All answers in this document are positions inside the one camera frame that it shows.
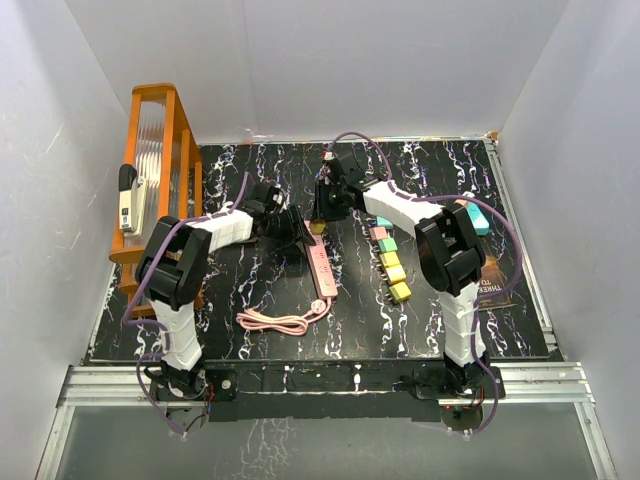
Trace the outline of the pink power strip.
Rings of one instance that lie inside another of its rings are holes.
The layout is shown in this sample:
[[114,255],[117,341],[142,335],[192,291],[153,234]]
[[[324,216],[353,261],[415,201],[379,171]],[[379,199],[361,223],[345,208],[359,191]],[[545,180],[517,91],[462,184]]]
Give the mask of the pink power strip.
[[311,237],[315,244],[306,245],[305,249],[317,295],[323,300],[333,299],[338,292],[323,239],[320,235]]

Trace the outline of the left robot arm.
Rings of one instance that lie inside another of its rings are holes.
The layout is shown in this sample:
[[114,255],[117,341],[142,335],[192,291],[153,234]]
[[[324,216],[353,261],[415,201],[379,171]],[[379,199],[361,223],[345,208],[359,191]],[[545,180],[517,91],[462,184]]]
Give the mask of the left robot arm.
[[297,206],[273,184],[258,183],[216,213],[180,220],[160,218],[136,267],[139,292],[150,301],[162,335],[160,372],[145,374],[174,395],[200,396],[207,376],[195,326],[195,300],[209,255],[230,245],[267,237],[285,246],[316,244]]

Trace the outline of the blue plug adapter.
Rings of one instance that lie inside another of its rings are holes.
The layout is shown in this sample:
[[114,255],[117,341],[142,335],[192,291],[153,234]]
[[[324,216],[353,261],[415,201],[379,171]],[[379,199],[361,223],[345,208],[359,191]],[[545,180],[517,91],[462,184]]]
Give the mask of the blue plug adapter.
[[383,227],[383,228],[386,228],[386,229],[391,229],[393,227],[393,223],[390,222],[389,220],[383,218],[383,217],[377,216],[376,217],[376,226],[377,227]]

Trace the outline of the yellow plug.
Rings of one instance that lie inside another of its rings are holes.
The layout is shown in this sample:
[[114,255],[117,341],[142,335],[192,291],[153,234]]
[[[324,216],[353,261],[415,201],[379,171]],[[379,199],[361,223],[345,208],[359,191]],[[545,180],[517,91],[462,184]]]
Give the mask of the yellow plug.
[[314,235],[321,235],[326,229],[326,223],[321,220],[311,221],[309,223],[309,229]]

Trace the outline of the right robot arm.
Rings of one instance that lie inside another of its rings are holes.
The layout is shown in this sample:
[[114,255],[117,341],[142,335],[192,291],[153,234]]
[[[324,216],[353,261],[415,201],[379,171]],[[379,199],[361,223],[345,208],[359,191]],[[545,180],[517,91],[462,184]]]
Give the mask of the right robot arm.
[[467,210],[440,206],[367,173],[351,154],[324,155],[314,191],[312,219],[326,223],[358,210],[383,217],[414,238],[422,274],[442,309],[444,388],[460,397],[482,382],[476,363],[486,351],[475,320],[481,270],[486,257]]

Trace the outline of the yellow plug adapter three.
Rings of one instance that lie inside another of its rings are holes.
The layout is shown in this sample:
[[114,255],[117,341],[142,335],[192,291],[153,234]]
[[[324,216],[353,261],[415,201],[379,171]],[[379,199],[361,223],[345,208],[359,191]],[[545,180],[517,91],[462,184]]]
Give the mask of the yellow plug adapter three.
[[397,282],[389,287],[388,296],[394,304],[400,304],[412,295],[408,284],[404,281]]

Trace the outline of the green plug adapter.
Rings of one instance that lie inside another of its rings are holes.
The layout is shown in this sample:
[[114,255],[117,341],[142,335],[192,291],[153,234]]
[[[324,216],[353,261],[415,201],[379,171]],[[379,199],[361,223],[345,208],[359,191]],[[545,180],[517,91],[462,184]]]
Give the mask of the green plug adapter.
[[396,252],[398,250],[395,239],[392,237],[379,239],[377,241],[377,245],[382,254],[389,253],[389,252]]

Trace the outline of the yellow plug adapter two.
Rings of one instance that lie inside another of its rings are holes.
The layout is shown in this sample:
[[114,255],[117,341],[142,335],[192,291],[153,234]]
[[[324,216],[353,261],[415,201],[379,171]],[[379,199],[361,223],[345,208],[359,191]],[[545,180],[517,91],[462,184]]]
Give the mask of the yellow plug adapter two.
[[406,280],[406,272],[401,264],[385,267],[384,275],[389,285],[394,285]]

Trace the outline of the yellow plug adapter one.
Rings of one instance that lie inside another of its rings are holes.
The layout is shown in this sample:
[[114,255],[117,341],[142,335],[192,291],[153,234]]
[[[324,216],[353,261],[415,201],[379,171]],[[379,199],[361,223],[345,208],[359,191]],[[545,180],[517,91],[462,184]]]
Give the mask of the yellow plug adapter one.
[[395,251],[381,253],[379,255],[379,259],[380,259],[381,265],[384,268],[391,268],[401,264],[399,257]]

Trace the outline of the teal triangular power strip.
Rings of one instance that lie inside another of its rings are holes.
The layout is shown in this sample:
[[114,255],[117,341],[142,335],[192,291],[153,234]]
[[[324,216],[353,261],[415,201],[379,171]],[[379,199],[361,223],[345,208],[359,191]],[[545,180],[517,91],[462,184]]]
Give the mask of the teal triangular power strip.
[[490,224],[480,207],[474,202],[467,200],[456,200],[457,204],[462,205],[469,215],[475,233],[479,237],[484,237],[489,233]]

